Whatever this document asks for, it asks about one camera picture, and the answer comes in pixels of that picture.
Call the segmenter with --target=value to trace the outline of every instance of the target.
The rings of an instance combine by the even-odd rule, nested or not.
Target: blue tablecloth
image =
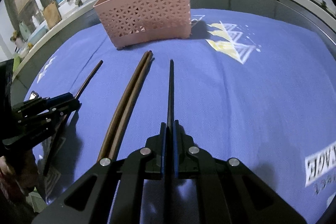
[[[117,51],[99,24],[78,32],[47,62],[26,99],[32,90],[44,97],[75,94],[98,61],[104,61],[80,98],[82,107],[68,121],[66,140],[52,163],[61,176],[54,178],[58,181],[47,202],[95,164],[122,93],[143,53],[152,50],[155,59],[118,159],[143,147],[167,120],[173,59],[175,118],[185,132],[213,157],[239,158],[308,223],[315,223],[336,192],[335,60],[315,33],[301,27],[226,10],[192,10],[192,18],[199,18],[195,15],[205,16],[193,27],[190,39]],[[241,51],[244,64],[211,47],[206,39],[227,41],[207,32],[220,30],[208,25],[213,23],[222,23],[238,43],[249,45],[249,57]],[[37,161],[43,158],[41,145],[34,154]],[[151,223],[160,223],[158,194],[151,187],[155,185],[144,190],[142,222],[149,223],[150,218]],[[175,218],[189,223],[191,217],[198,223],[193,183],[184,182],[177,189]]]

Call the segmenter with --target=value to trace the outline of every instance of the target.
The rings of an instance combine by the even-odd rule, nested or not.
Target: silver screw
[[[192,146],[192,147],[189,148],[189,152],[191,154],[197,154],[199,151],[200,151],[200,149],[196,146]]]
[[[111,160],[109,158],[103,158],[99,161],[101,166],[107,166],[111,163]]]
[[[231,159],[229,159],[229,164],[231,166],[238,166],[239,165],[239,160],[236,159],[236,158],[231,158]]]
[[[150,152],[151,152],[151,150],[149,148],[147,148],[147,147],[144,147],[144,148],[140,149],[140,153],[142,155],[148,155]]]

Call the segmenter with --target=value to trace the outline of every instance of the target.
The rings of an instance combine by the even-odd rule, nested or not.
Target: perforated basket wall
[[[191,32],[189,0],[98,0],[94,8],[117,48]]]

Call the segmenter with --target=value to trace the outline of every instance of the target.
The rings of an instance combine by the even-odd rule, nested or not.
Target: wooden chopstick
[[[123,115],[125,106],[127,105],[128,99],[134,89],[134,86],[137,82],[137,79],[139,78],[139,75],[142,71],[142,68],[147,60],[147,57],[149,56],[149,54],[151,53],[151,51],[147,51],[143,54],[143,57],[141,58],[138,66],[136,67],[125,91],[124,94],[122,95],[119,104],[113,114],[112,120],[110,122],[110,125],[107,129],[104,141],[102,143],[99,155],[98,155],[98,159],[97,162],[100,161],[103,158],[107,158],[109,156],[109,152],[110,152],[110,148],[113,142],[113,139],[115,138],[115,132],[116,129],[118,128],[119,122],[120,122],[120,118]]]
[[[123,136],[125,134],[125,130],[126,130],[129,118],[131,116],[133,107],[135,105],[135,102],[136,102],[137,97],[139,95],[139,92],[141,90],[144,78],[146,77],[146,73],[148,71],[148,68],[149,68],[150,61],[151,61],[152,57],[153,57],[153,53],[150,52],[149,55],[147,55],[146,62],[145,62],[144,66],[143,66],[143,68],[142,68],[142,70],[139,74],[139,77],[138,77],[138,79],[135,83],[134,89],[132,90],[132,93],[131,93],[131,95],[129,97],[129,100],[127,102],[127,105],[125,107],[125,111],[124,111],[124,113],[123,113],[123,115],[120,119],[120,123],[119,123],[118,128],[115,132],[115,137],[114,137],[114,140],[112,142],[110,153],[109,153],[109,156],[108,156],[108,158],[111,159],[111,160],[116,160],[117,159],[121,141],[122,141]]]
[[[87,85],[89,84],[89,82],[91,81],[91,79],[93,78],[93,76],[96,74],[96,72],[98,71],[98,69],[100,68],[100,66],[103,64],[103,60],[100,60],[98,62],[98,64],[94,67],[94,69],[92,70],[92,72],[90,73],[90,75],[88,76],[88,78],[85,80],[85,82],[83,83],[83,85],[80,87],[79,91],[77,92],[77,94],[75,95],[76,99],[79,99],[79,97],[82,95],[84,89],[87,87]],[[55,133],[55,137],[53,142],[51,143],[50,146],[50,151],[47,155],[46,158],[46,162],[44,165],[44,170],[43,170],[43,175],[46,176],[48,174],[49,168],[50,168],[50,163],[51,160],[53,159],[55,152],[56,152],[56,148],[57,148],[57,143],[60,137],[60,134],[63,132],[63,129],[65,127],[65,125],[67,124],[67,121],[69,119],[69,115],[64,115],[63,119],[61,120],[60,124],[58,125],[58,127],[56,128],[56,133]]]

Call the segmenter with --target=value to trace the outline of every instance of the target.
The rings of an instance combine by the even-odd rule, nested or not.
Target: white countertop
[[[15,77],[19,74],[22,70],[23,66],[27,64],[27,62],[31,59],[31,57],[51,39],[54,35],[56,35],[60,30],[62,30],[65,26],[73,22],[75,19],[79,18],[81,15],[84,15],[86,12],[93,9],[93,5],[97,0],[91,0],[84,5],[80,6],[78,9],[70,13],[65,19],[62,19],[58,24],[52,27],[28,52],[26,57],[22,60],[19,64],[17,69],[13,73],[12,81],[14,81]]]
[[[46,43],[48,42],[51,37],[56,35],[60,30],[62,30],[65,26],[70,24],[75,19],[79,18],[81,15],[85,14],[86,12],[93,9],[93,4],[97,0],[91,0],[88,3],[85,3],[78,9],[76,9],[74,12],[70,13],[65,19],[61,20],[57,25],[55,25],[53,28],[49,30],[35,45],[34,47],[29,51],[27,56],[23,59],[23,61],[20,63],[16,71],[13,73],[13,81],[16,78],[16,76],[19,74],[19,72],[22,70],[23,66],[27,64],[27,62],[32,58],[32,56]],[[301,6],[305,7],[309,11],[311,11],[313,14],[315,14],[317,17],[319,17],[322,21],[324,21],[331,29],[333,29],[336,32],[336,20],[325,10],[323,10],[320,6],[315,4],[314,2],[310,0],[293,0],[294,2],[300,4]]]

